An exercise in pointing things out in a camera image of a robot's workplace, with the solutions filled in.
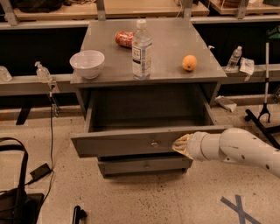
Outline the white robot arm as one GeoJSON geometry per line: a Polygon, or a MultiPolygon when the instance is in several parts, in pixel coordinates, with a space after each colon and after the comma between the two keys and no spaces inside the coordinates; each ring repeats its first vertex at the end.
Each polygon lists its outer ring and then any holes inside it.
{"type": "Polygon", "coordinates": [[[173,142],[172,149],[192,160],[257,166],[280,178],[280,150],[245,129],[185,134],[173,142]]]}

